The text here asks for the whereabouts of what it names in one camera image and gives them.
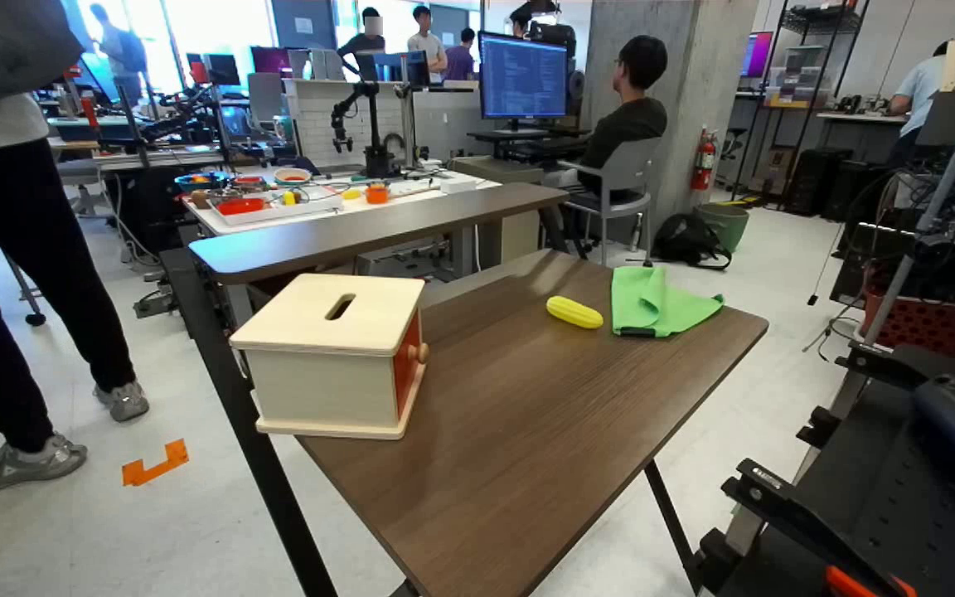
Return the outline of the small black robot arm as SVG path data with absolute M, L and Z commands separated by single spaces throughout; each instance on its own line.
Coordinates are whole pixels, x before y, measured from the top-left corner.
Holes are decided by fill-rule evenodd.
M 410 94 L 393 87 L 390 96 L 402 102 L 393 130 L 382 118 L 382 84 L 373 78 L 354 84 L 349 96 L 332 107 L 332 148 L 359 153 L 369 180 L 396 180 L 417 159 Z

